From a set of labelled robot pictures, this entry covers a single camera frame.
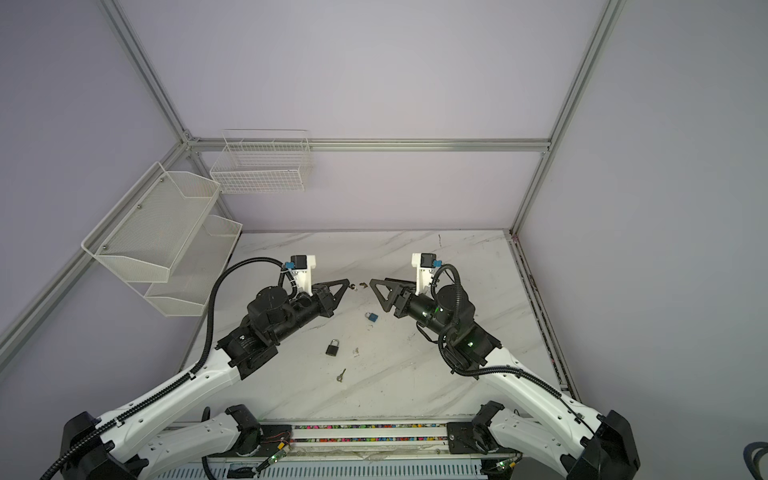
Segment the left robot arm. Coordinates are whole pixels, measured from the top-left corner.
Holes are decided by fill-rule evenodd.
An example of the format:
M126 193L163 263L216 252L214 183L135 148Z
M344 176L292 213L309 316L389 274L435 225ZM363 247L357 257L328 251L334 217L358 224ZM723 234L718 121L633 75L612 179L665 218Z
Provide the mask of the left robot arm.
M201 359L128 404L99 417L82 412L64 426L51 479L150 479L193 459L232 451L250 456L263 445L261 423L243 404L190 427L166 428L214 394L255 373L290 335L318 317L334 315L350 282L322 282L290 294L262 289L237 328L211 344Z

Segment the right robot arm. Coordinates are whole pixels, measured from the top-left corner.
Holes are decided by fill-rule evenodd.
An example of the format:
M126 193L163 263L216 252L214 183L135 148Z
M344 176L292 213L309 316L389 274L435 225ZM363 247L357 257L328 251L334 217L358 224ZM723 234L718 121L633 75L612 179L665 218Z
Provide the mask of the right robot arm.
M435 333L452 373L495 388L503 401L482 405L472 440L481 453L520 452L565 479L632 479L641 461L630 423L603 414L550 385L525 367L475 319L476 308L459 282L422 292L414 282L373 279L382 309Z

